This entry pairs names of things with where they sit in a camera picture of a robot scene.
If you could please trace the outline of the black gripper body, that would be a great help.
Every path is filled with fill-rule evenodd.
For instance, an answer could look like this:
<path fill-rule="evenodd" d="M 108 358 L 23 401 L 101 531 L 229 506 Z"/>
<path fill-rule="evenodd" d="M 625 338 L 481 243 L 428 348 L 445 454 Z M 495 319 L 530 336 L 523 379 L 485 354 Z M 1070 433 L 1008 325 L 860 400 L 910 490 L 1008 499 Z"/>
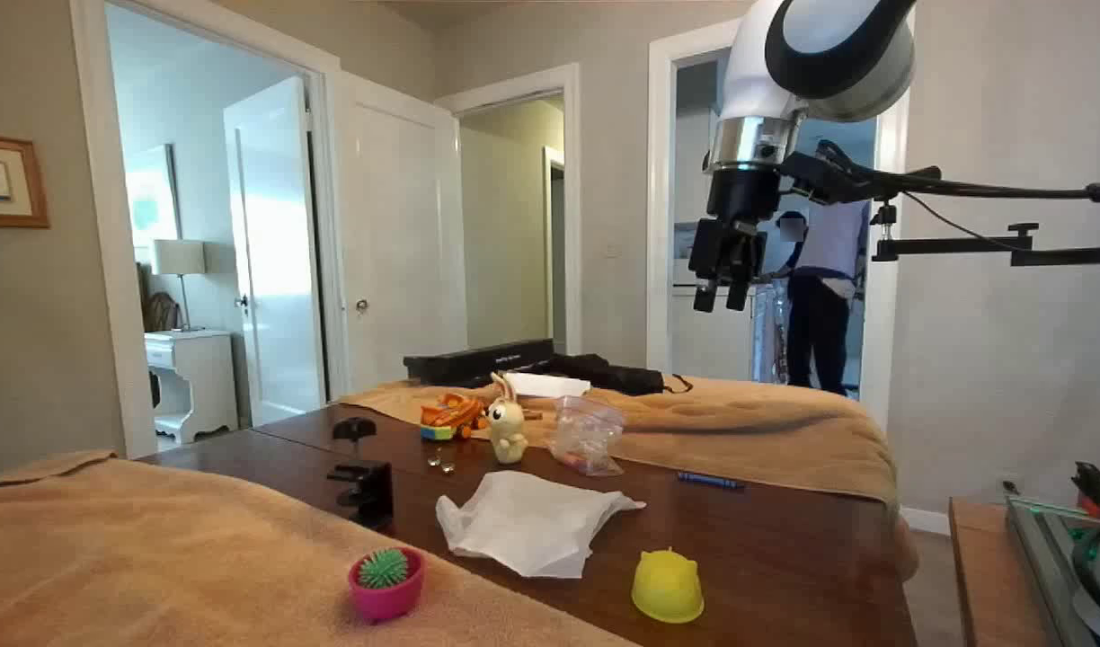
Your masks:
<path fill-rule="evenodd" d="M 698 224 L 689 268 L 706 291 L 745 291 L 764 267 L 764 224 L 777 211 L 773 170 L 716 170 L 709 215 Z"/>

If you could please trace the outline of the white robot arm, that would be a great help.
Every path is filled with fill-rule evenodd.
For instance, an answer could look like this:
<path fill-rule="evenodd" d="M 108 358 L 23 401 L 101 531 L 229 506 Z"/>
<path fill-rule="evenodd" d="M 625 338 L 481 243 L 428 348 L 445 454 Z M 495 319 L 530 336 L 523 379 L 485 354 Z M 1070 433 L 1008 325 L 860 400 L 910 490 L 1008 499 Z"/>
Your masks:
<path fill-rule="evenodd" d="M 782 204 L 782 170 L 803 119 L 864 123 L 912 80 L 916 0 L 754 0 L 730 46 L 709 211 L 693 231 L 693 309 L 741 309 L 758 272 L 758 224 Z"/>

